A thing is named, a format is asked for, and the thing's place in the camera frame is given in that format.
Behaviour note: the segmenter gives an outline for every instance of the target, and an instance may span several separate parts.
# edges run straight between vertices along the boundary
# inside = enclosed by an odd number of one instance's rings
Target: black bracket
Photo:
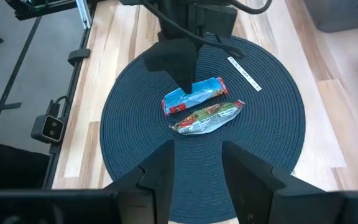
[[[10,109],[20,108],[21,106],[22,106],[22,103],[9,103],[9,104],[0,106],[0,109],[1,110],[10,110]]]
[[[70,52],[70,54],[68,55],[68,63],[70,63],[70,65],[74,66],[75,62],[79,62],[80,60],[84,59],[84,58],[88,58],[91,54],[91,50],[90,49],[78,49],[78,50],[74,50],[72,52]]]

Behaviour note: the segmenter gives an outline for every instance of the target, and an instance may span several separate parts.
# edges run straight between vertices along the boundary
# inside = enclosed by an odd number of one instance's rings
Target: white sticker
[[[232,57],[227,58],[232,65],[240,72],[240,74],[246,78],[246,80],[256,89],[256,91],[261,90],[262,88],[258,85],[258,83],[255,82],[255,80],[239,65],[236,60]]]

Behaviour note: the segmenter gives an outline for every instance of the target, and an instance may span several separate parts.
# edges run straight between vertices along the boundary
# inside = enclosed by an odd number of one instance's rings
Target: round placemat
[[[170,220],[180,223],[220,222],[236,216],[224,180],[223,141],[232,141],[290,173],[305,138],[305,109],[285,67],[262,47],[244,39],[222,38],[242,49],[237,62],[262,87],[254,87],[227,59],[228,54],[203,46],[196,81],[222,77],[228,95],[164,116],[163,97],[178,88],[165,72],[150,73],[142,55],[117,78],[103,109],[100,140],[103,160],[113,180],[137,166],[167,140],[175,141],[175,180]],[[168,126],[215,103],[242,100],[237,117],[212,133],[181,136]]]

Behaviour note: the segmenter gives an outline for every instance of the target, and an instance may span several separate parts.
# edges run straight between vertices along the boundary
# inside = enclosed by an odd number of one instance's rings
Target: wooden table
[[[257,6],[258,0],[243,2]],[[99,144],[104,102],[116,77],[157,41],[158,31],[157,18],[142,6],[98,3],[87,44],[91,55],[82,64],[54,189],[111,183]],[[233,34],[274,54],[298,85],[306,136],[292,174],[324,190],[358,189],[358,29],[322,33],[303,1],[273,0],[261,15],[239,12]]]

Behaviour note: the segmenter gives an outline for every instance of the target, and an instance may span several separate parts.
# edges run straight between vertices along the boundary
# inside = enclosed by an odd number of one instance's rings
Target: granola bar wrapper
[[[183,135],[210,133],[234,119],[243,107],[244,102],[241,100],[233,103],[218,103],[195,111],[170,128]]]
[[[212,97],[228,94],[226,86],[221,77],[209,78],[207,80],[193,83],[191,86],[192,94],[186,94],[181,88],[178,88],[167,95],[161,101],[164,114],[172,114],[191,108]]]

